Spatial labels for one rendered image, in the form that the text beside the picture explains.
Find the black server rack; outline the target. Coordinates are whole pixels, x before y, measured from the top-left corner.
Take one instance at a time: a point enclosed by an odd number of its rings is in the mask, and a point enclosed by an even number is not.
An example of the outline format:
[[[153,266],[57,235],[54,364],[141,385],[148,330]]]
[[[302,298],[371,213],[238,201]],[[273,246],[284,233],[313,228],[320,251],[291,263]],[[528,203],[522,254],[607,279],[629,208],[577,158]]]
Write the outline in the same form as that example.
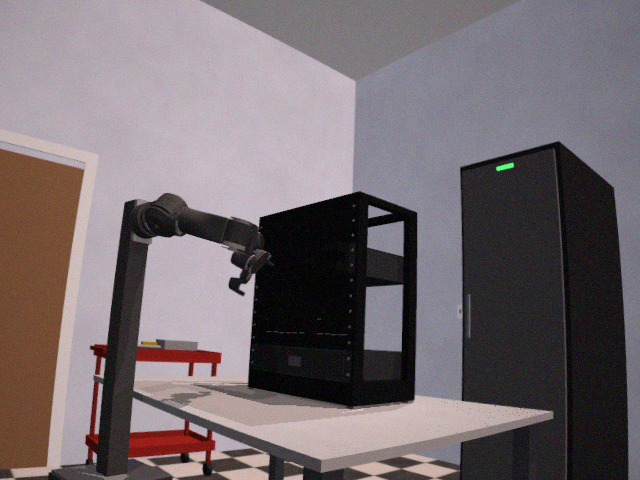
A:
[[[393,214],[368,218],[368,205]],[[368,227],[401,221],[404,256],[367,248]],[[359,191],[260,217],[259,232],[275,267],[255,273],[249,389],[414,403],[417,212]],[[366,287],[389,285],[403,285],[402,352],[365,350]]]

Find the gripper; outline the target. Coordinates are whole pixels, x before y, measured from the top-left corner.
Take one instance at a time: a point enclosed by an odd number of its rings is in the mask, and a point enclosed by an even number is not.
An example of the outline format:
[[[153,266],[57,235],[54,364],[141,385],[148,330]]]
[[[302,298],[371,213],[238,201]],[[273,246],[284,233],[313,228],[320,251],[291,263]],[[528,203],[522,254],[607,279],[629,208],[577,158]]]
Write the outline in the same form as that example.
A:
[[[274,266],[273,263],[270,262],[272,258],[272,254],[267,251],[261,250],[261,254],[249,256],[246,254],[242,254],[239,252],[233,252],[231,256],[231,263],[235,266],[243,269],[240,278],[231,277],[229,280],[229,289],[234,292],[244,296],[244,292],[239,290],[240,284],[247,284],[250,280],[252,274],[255,274],[265,263],[270,266]],[[251,266],[251,264],[253,266]]]

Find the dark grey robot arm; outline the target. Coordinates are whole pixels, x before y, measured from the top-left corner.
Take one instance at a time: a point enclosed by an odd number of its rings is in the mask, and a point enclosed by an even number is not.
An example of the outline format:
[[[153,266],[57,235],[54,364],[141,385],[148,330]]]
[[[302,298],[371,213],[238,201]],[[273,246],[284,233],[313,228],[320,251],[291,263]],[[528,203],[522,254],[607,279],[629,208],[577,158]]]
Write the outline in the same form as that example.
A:
[[[229,246],[222,247],[234,252],[259,256],[265,243],[259,227],[240,218],[231,218],[234,220],[190,209],[181,197],[171,193],[164,193],[153,202],[136,199],[129,217],[133,231],[131,241],[149,245],[153,237],[189,234]]]

